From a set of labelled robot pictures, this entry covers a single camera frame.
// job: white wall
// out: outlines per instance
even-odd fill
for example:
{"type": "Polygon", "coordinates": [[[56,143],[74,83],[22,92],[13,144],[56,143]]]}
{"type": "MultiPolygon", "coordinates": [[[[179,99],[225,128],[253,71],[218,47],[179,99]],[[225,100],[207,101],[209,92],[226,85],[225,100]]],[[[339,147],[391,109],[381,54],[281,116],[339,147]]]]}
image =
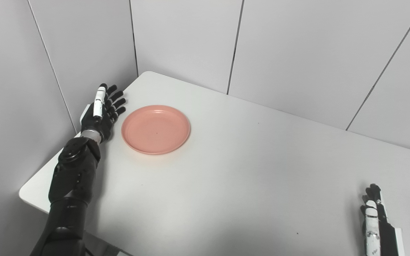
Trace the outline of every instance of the white wall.
{"type": "Polygon", "coordinates": [[[410,1],[245,0],[229,94],[346,128],[410,26],[410,1]]]}
{"type": "Polygon", "coordinates": [[[28,255],[46,216],[18,190],[73,136],[28,2],[0,0],[0,255],[28,255]]]}
{"type": "Polygon", "coordinates": [[[128,0],[29,0],[64,99],[80,115],[101,83],[125,89],[137,78],[128,0]]]}
{"type": "Polygon", "coordinates": [[[349,130],[410,149],[410,32],[349,130]]]}
{"type": "Polygon", "coordinates": [[[227,92],[241,0],[131,0],[139,74],[227,92]]]}

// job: black robotic arm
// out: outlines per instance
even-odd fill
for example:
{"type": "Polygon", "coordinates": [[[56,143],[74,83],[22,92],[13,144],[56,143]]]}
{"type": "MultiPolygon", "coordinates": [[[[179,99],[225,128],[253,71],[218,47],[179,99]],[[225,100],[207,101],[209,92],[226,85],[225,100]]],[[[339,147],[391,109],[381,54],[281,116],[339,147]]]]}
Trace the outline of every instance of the black robotic arm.
{"type": "Polygon", "coordinates": [[[47,223],[30,256],[85,256],[83,232],[101,159],[99,144],[109,139],[113,124],[126,110],[120,107],[126,102],[119,99],[123,92],[116,90],[115,85],[99,86],[83,116],[81,137],[69,140],[60,153],[48,194],[47,223]]]}

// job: pink plate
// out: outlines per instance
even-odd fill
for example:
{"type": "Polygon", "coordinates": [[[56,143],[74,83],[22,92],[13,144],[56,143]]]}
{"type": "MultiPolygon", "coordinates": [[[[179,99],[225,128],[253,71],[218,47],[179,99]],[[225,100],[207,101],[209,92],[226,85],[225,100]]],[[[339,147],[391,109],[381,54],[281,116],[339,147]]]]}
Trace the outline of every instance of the pink plate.
{"type": "Polygon", "coordinates": [[[121,126],[121,135],[127,145],[151,155],[179,148],[189,132],[187,117],[178,109],[164,105],[141,107],[130,113],[121,126]]]}

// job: white table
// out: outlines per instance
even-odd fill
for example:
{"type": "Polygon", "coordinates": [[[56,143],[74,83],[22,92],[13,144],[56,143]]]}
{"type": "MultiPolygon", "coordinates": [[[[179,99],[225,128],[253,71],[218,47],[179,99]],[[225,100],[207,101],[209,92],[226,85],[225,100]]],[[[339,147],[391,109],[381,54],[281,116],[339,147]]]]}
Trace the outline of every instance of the white table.
{"type": "MultiPolygon", "coordinates": [[[[91,234],[135,256],[357,256],[360,197],[374,182],[410,256],[409,149],[152,72],[125,97],[127,112],[101,145],[91,234]],[[166,155],[121,138],[124,118],[152,104],[191,122],[187,142],[166,155]]],[[[56,162],[20,189],[45,212],[56,162]]]]}

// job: panel seam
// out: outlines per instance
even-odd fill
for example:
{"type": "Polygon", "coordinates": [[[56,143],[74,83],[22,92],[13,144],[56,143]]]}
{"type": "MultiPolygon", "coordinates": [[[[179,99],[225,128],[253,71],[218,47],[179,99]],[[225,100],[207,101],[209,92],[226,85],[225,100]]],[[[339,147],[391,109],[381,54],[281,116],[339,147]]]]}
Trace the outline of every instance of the panel seam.
{"type": "Polygon", "coordinates": [[[405,33],[405,35],[403,36],[403,38],[401,39],[400,43],[398,44],[398,46],[396,47],[395,51],[393,52],[392,56],[389,58],[389,61],[387,62],[387,64],[384,66],[384,68],[382,69],[382,72],[379,74],[378,78],[376,79],[376,82],[374,82],[373,86],[371,87],[371,89],[369,90],[368,94],[366,95],[365,99],[363,99],[362,104],[360,105],[360,107],[358,108],[357,112],[355,113],[355,115],[353,116],[352,120],[350,121],[349,125],[346,128],[346,131],[349,129],[349,127],[352,125],[352,122],[355,120],[355,117],[358,115],[358,113],[360,112],[360,110],[363,107],[363,104],[365,104],[366,100],[368,100],[370,94],[373,92],[374,88],[376,87],[376,84],[379,82],[379,79],[381,78],[381,76],[384,74],[385,70],[387,69],[387,67],[389,66],[390,62],[392,61],[393,57],[395,56],[395,54],[397,53],[397,51],[399,50],[399,48],[401,47],[401,44],[404,42],[404,40],[406,39],[407,35],[410,32],[410,26],[407,30],[407,32],[405,33]]]}
{"type": "Polygon", "coordinates": [[[233,71],[233,65],[235,62],[235,53],[236,53],[236,45],[238,43],[238,35],[240,34],[240,24],[241,24],[241,16],[243,15],[243,6],[245,4],[245,0],[241,0],[241,9],[240,9],[240,17],[238,18],[238,27],[236,29],[236,37],[235,37],[235,46],[234,46],[234,52],[232,56],[232,64],[231,64],[231,72],[229,74],[229,84],[227,85],[227,95],[229,95],[229,90],[231,88],[231,79],[232,79],[232,71],[233,71]]]}
{"type": "Polygon", "coordinates": [[[61,86],[60,86],[60,83],[59,83],[59,81],[58,81],[57,74],[56,74],[56,72],[55,72],[55,69],[53,68],[52,60],[51,60],[50,55],[49,55],[49,53],[48,53],[48,51],[47,51],[47,47],[46,47],[46,45],[45,45],[44,38],[42,37],[42,34],[41,34],[41,29],[39,28],[39,24],[37,24],[36,17],[34,16],[33,8],[32,8],[32,6],[31,6],[31,3],[29,2],[29,0],[26,0],[26,1],[28,2],[28,5],[29,5],[29,7],[30,7],[30,11],[31,11],[31,15],[33,16],[33,19],[34,19],[34,23],[36,23],[37,32],[39,33],[39,37],[41,38],[42,45],[44,46],[45,53],[47,54],[48,62],[49,62],[49,64],[50,64],[50,67],[52,68],[53,76],[55,77],[55,81],[57,82],[58,88],[59,88],[59,90],[60,90],[61,98],[62,98],[62,100],[63,100],[63,102],[64,102],[64,106],[65,106],[66,111],[67,111],[67,114],[68,114],[68,116],[69,116],[70,123],[72,124],[72,127],[73,127],[74,131],[75,131],[76,133],[78,133],[77,129],[75,128],[75,125],[74,125],[72,116],[70,115],[69,107],[67,106],[67,103],[66,103],[66,101],[65,101],[64,93],[63,93],[63,91],[62,91],[62,89],[61,89],[61,86]]]}
{"type": "Polygon", "coordinates": [[[135,70],[137,71],[137,77],[138,77],[139,74],[138,74],[137,50],[135,49],[135,33],[134,33],[134,21],[133,21],[133,18],[132,18],[133,15],[132,15],[131,0],[129,0],[129,12],[131,14],[132,40],[134,41],[135,70]]]}

